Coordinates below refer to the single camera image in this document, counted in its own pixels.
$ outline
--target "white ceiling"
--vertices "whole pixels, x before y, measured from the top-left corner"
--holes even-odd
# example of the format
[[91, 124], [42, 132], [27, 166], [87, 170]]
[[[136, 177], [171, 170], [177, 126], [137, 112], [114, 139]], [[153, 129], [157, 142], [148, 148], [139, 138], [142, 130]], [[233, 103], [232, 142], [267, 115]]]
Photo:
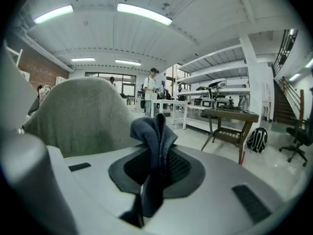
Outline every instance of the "white ceiling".
[[[168, 15], [173, 22], [164, 26], [117, 12], [119, 2]], [[162, 10], [163, 3], [169, 3], [170, 9]], [[32, 22], [39, 15], [69, 4], [74, 13], [39, 25]], [[195, 59], [195, 53], [201, 56], [238, 44], [239, 31], [281, 32], [301, 27], [284, 0], [28, 0], [21, 17], [30, 27], [27, 34], [65, 64], [73, 64], [71, 58], [94, 57], [97, 68], [125, 69], [127, 65], [116, 65], [114, 61], [122, 59], [141, 62], [141, 67], [135, 69], [142, 72], [151, 67], [163, 71], [175, 63]], [[262, 47], [257, 51], [266, 52]], [[233, 59], [233, 54], [229, 55], [220, 58], [227, 62]], [[242, 53], [238, 53], [236, 59], [241, 58]], [[84, 69], [94, 68], [91, 63], [81, 65], [89, 65]]]

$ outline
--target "dark blue towel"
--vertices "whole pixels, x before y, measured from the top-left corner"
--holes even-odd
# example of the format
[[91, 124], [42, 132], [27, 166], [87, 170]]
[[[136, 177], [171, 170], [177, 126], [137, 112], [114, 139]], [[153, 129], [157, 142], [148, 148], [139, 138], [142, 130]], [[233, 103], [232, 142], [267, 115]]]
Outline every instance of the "dark blue towel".
[[152, 217], [163, 202], [167, 155], [178, 136], [166, 125], [165, 115], [157, 114], [134, 120], [131, 137], [147, 144], [151, 151], [150, 175], [143, 184], [141, 203], [143, 215]]

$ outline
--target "office chair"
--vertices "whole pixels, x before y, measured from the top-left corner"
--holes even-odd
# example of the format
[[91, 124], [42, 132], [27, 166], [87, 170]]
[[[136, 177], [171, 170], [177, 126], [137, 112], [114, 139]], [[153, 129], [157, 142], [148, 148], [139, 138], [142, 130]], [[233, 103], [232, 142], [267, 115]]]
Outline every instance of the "office chair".
[[291, 162], [295, 154], [298, 153], [300, 157], [304, 159], [305, 162], [302, 165], [303, 167], [305, 167], [307, 165], [308, 160], [304, 155], [304, 151], [302, 151], [299, 147], [302, 145], [310, 146], [313, 143], [313, 103], [311, 107], [310, 117], [307, 120], [303, 120], [305, 124], [304, 129], [299, 128], [300, 120], [298, 119], [295, 120], [296, 120], [295, 128], [288, 127], [286, 130], [291, 136], [294, 137], [293, 143], [295, 143], [296, 146], [290, 145], [281, 147], [279, 148], [279, 151], [282, 151], [283, 149], [293, 151], [293, 155], [287, 160], [289, 163]]

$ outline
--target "red brick wall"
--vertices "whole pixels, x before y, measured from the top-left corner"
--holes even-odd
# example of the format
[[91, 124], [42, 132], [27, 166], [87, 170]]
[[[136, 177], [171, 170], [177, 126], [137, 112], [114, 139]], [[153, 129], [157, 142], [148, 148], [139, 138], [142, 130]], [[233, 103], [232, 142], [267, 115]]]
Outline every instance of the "red brick wall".
[[12, 33], [8, 34], [5, 39], [11, 49], [17, 52], [23, 49], [19, 68], [30, 74], [29, 82], [35, 89], [37, 89], [39, 85], [45, 84], [53, 87], [57, 76], [68, 78], [68, 71], [60, 68], [55, 63], [42, 56], [16, 35]]

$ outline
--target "black backpack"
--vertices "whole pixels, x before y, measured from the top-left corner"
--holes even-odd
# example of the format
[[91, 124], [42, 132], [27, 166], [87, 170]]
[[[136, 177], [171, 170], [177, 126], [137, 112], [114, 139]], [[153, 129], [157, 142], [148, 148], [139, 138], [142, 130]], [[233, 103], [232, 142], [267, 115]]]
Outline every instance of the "black backpack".
[[268, 142], [268, 132], [265, 128], [256, 128], [250, 135], [246, 146], [253, 151], [262, 152]]

